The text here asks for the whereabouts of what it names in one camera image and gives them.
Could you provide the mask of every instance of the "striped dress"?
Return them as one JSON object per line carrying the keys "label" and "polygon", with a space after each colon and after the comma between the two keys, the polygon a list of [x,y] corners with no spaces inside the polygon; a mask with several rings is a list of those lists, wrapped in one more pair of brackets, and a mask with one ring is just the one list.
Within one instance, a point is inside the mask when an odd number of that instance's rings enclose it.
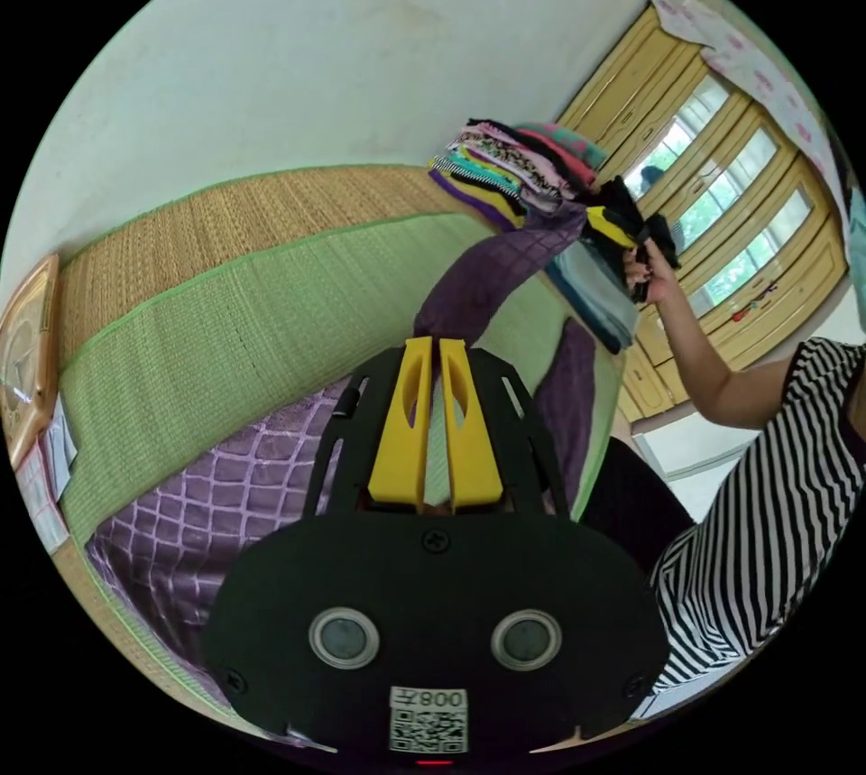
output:
{"label": "striped dress", "polygon": [[650,574],[671,654],[653,688],[752,654],[809,593],[862,493],[866,444],[845,412],[866,346],[802,343],[782,407],[724,480],[710,512]]}

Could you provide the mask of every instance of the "wooden cabinet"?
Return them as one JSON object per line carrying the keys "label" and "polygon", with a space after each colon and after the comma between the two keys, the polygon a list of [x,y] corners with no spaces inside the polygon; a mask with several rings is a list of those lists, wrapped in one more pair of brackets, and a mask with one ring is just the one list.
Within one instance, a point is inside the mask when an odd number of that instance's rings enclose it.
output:
{"label": "wooden cabinet", "polygon": [[699,52],[663,32],[647,9],[577,93],[559,123],[615,152]]}
{"label": "wooden cabinet", "polygon": [[[724,226],[725,236],[704,261],[680,273],[705,333],[712,335],[765,296],[828,218],[833,216],[826,192],[805,160],[794,162],[748,217]],[[653,365],[672,356],[654,306],[643,310],[637,337]]]}
{"label": "wooden cabinet", "polygon": [[[709,339],[732,369],[745,369],[796,332],[846,272],[842,242],[834,219],[829,217],[771,290],[709,334]],[[656,371],[674,403],[687,401],[688,394],[672,359],[660,364]]]}
{"label": "wooden cabinet", "polygon": [[652,417],[669,411],[675,405],[670,390],[644,354],[640,343],[629,348],[625,360],[622,386],[634,400],[642,417]]}
{"label": "wooden cabinet", "polygon": [[[842,279],[832,199],[766,110],[664,33],[650,6],[559,123],[607,153],[644,217],[677,239],[679,279],[734,368],[789,337]],[[655,307],[641,307],[620,409],[630,421],[686,401]]]}

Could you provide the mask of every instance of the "calendar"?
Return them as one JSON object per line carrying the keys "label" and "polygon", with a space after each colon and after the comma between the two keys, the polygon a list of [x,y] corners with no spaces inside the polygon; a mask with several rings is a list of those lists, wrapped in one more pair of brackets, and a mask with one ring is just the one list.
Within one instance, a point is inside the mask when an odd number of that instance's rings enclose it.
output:
{"label": "calendar", "polygon": [[51,494],[51,477],[41,436],[33,442],[15,476],[33,527],[51,556],[69,539],[69,529]]}

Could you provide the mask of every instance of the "wall clock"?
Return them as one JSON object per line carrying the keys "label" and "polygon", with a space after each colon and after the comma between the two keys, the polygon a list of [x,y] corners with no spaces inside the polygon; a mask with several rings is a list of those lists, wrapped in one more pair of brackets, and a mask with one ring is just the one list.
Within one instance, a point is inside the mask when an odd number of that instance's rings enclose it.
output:
{"label": "wall clock", "polygon": [[48,428],[57,399],[60,258],[42,260],[0,319],[0,417],[12,468]]}

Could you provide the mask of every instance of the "woman's hand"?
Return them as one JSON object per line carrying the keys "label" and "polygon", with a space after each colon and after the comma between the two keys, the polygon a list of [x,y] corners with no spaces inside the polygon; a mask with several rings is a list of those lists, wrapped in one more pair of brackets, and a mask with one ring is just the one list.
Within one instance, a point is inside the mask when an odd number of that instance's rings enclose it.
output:
{"label": "woman's hand", "polygon": [[648,282],[647,303],[660,303],[679,290],[679,282],[677,275],[665,260],[659,247],[651,239],[647,240],[646,246],[649,254],[649,266],[645,263],[638,263],[637,249],[631,249],[623,256],[625,280],[629,286],[629,291],[641,282]]}

